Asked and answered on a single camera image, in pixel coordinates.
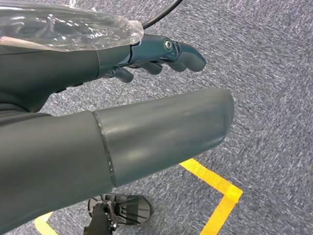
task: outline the yellow floor marking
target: yellow floor marking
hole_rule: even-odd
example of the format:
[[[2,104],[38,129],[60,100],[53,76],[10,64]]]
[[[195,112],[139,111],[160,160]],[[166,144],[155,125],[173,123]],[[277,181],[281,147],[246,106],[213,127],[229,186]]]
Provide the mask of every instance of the yellow floor marking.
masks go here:
[[[52,213],[53,212],[47,213],[35,219],[35,227],[42,235],[57,235],[57,233],[47,223]]]
[[[207,169],[195,159],[189,159],[180,165],[224,195],[200,235],[218,234],[243,194],[242,190],[216,173]]]

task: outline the brake cable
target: brake cable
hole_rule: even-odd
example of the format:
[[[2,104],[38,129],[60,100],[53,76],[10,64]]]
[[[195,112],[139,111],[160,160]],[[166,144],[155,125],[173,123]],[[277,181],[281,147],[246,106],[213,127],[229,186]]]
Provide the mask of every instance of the brake cable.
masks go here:
[[[164,10],[158,13],[158,15],[154,16],[151,19],[149,19],[149,20],[143,23],[142,25],[143,25],[143,29],[147,29],[150,26],[152,26],[152,25],[154,25],[154,24],[166,17],[167,15],[170,14],[170,12],[172,12],[173,10],[176,8],[178,5],[180,5],[181,2],[183,2],[183,0],[173,0],[169,6],[164,8]]]

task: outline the plastic wrap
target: plastic wrap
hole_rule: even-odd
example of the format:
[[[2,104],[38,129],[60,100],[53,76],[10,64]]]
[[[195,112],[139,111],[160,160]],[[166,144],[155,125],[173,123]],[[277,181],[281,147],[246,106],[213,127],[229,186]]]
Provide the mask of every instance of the plastic wrap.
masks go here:
[[[138,21],[67,5],[0,0],[0,45],[42,50],[99,50],[135,44]]]

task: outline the bolt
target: bolt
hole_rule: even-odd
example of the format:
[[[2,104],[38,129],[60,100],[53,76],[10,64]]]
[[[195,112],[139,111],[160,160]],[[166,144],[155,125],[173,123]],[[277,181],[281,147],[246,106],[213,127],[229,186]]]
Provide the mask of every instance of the bolt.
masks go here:
[[[170,40],[168,40],[168,39],[166,39],[165,41],[164,41],[164,47],[165,47],[165,49],[166,50],[171,50],[172,49],[172,47],[173,47],[173,45],[172,45],[172,42],[170,42]]]

